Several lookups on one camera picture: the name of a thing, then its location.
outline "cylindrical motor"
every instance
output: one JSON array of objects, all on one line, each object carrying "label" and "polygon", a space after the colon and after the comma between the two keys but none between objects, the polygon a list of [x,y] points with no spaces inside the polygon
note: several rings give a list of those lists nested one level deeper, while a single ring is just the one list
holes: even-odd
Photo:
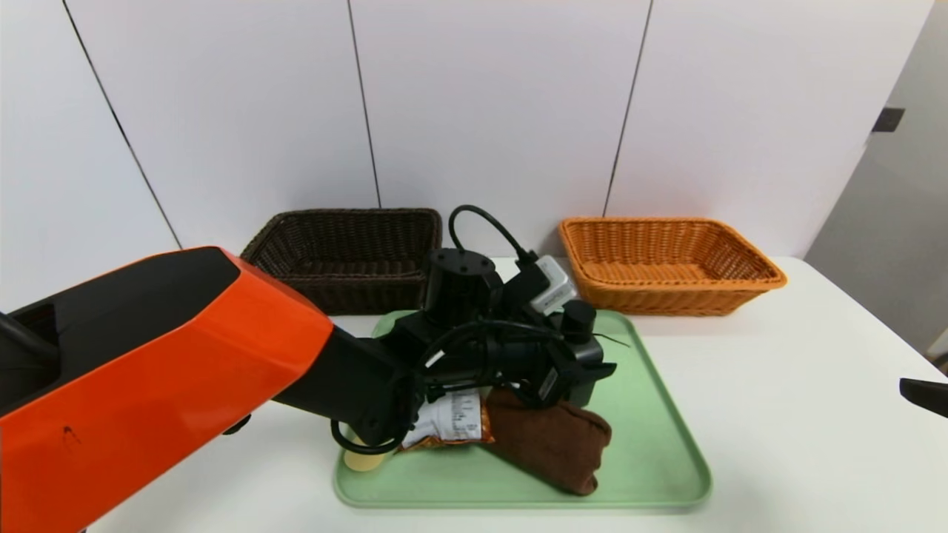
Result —
[{"label": "cylindrical motor", "polygon": [[476,320],[500,296],[501,277],[480,253],[441,248],[428,254],[425,317],[449,329]]}]

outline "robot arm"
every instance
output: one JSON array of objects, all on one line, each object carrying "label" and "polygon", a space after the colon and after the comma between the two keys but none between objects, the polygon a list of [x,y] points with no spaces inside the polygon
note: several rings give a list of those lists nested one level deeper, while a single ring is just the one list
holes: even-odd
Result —
[{"label": "robot arm", "polygon": [[377,340],[219,248],[157,255],[4,316],[0,528],[79,531],[271,398],[379,453],[445,391],[585,403],[614,370],[585,304],[531,308],[534,269],[503,285],[485,257],[447,248],[428,275],[425,309]]}]

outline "white label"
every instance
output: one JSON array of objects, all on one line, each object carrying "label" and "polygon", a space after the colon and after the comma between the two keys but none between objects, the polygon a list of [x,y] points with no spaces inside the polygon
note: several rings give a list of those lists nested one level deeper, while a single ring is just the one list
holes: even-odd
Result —
[{"label": "white label", "polygon": [[402,446],[414,446],[425,437],[441,440],[481,440],[481,395],[477,389],[448,393],[418,410],[415,429],[405,435]]}]

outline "yellow object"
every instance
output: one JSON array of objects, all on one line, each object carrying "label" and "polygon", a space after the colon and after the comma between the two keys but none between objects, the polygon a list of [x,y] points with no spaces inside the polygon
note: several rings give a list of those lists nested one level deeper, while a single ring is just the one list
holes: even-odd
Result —
[{"label": "yellow object", "polygon": [[[355,442],[358,445],[363,445],[361,440],[358,437],[355,438]],[[378,455],[363,455],[361,453],[355,453],[354,451],[346,450],[342,454],[342,462],[346,464],[349,469],[355,470],[356,472],[368,472],[369,470],[377,469],[379,465],[385,461],[385,457],[388,456],[387,453],[380,453]]]}]

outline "orange casing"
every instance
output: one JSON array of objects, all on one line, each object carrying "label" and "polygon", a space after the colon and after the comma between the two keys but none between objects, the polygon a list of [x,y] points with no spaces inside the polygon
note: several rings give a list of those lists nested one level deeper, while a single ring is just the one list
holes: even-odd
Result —
[{"label": "orange casing", "polygon": [[228,254],[195,318],[0,418],[0,530],[76,533],[302,376],[332,322]]}]

